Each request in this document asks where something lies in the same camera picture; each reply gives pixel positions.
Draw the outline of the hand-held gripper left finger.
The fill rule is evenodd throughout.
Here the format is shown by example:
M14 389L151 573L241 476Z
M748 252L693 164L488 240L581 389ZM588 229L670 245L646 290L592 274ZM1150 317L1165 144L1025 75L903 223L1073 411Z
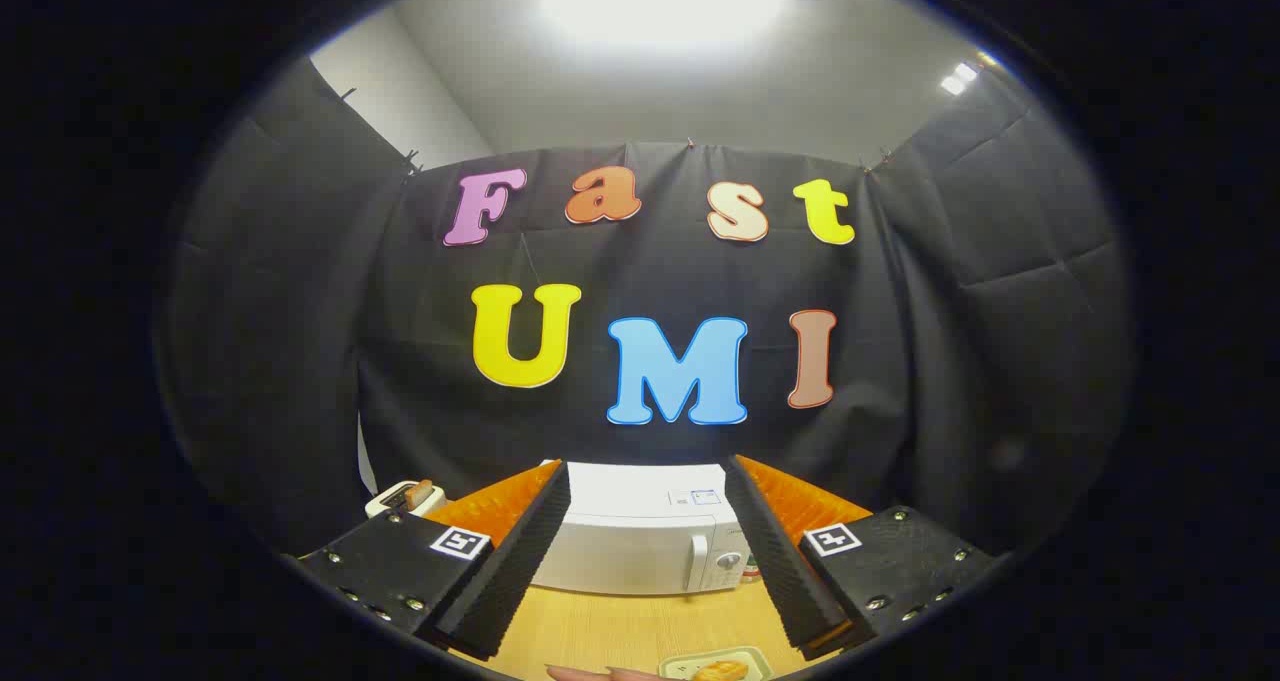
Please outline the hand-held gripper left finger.
M494 657L570 508L549 460L458 501L403 483L367 518L288 565L319 591L419 643Z

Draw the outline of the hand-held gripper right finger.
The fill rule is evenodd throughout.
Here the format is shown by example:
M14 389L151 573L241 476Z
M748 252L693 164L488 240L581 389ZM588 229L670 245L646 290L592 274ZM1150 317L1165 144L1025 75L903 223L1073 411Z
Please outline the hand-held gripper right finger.
M809 661L922 625L1006 561L909 506L868 511L745 456L722 467L783 632Z

